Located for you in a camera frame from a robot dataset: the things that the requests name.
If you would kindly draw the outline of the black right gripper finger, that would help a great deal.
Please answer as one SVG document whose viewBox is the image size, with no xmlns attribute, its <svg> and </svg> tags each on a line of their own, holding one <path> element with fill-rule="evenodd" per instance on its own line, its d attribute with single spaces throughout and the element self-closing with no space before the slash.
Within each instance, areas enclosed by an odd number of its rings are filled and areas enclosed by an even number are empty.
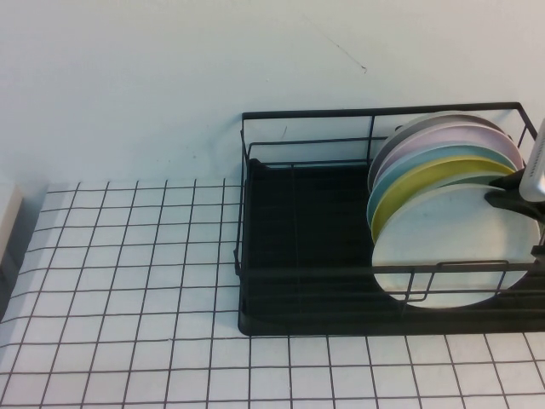
<svg viewBox="0 0 545 409">
<path fill-rule="evenodd" d="M 518 188 L 522 180 L 525 170 L 517 170 L 516 172 L 499 177 L 489 182 L 492 187 L 498 188 Z"/>
</svg>

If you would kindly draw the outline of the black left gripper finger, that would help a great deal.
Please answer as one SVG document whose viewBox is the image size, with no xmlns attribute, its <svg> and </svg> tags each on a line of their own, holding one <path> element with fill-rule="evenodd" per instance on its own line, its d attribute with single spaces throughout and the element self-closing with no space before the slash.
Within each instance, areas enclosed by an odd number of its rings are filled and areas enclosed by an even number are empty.
<svg viewBox="0 0 545 409">
<path fill-rule="evenodd" d="M 544 219 L 544 203 L 529 202 L 517 191 L 493 190 L 485 194 L 485 200 L 497 209 L 509 210 L 534 220 Z"/>
</svg>

